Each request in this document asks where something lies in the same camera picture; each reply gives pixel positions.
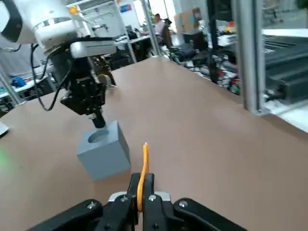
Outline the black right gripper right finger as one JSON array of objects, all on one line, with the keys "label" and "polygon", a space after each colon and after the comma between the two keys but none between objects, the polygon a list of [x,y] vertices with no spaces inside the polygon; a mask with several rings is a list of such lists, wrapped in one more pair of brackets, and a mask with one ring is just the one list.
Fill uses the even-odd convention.
[{"label": "black right gripper right finger", "polygon": [[143,184],[144,231],[244,231],[245,228],[191,198],[172,202],[166,192],[154,191],[154,174]]}]

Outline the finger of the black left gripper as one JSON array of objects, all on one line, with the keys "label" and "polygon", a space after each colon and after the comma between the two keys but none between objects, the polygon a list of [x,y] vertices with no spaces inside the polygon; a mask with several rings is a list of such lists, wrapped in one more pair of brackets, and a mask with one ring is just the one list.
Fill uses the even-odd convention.
[{"label": "finger of the black left gripper", "polygon": [[78,115],[90,116],[96,128],[106,125],[102,115],[105,104],[105,85],[94,80],[72,81],[60,103]]}]

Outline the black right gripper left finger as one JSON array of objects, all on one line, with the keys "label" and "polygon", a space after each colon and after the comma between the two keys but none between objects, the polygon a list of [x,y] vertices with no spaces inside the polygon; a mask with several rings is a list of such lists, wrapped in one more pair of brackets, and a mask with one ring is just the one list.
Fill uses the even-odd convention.
[{"label": "black right gripper left finger", "polygon": [[133,173],[126,192],[113,194],[107,204],[85,200],[41,223],[30,231],[126,231],[134,230],[137,186],[140,173]]}]

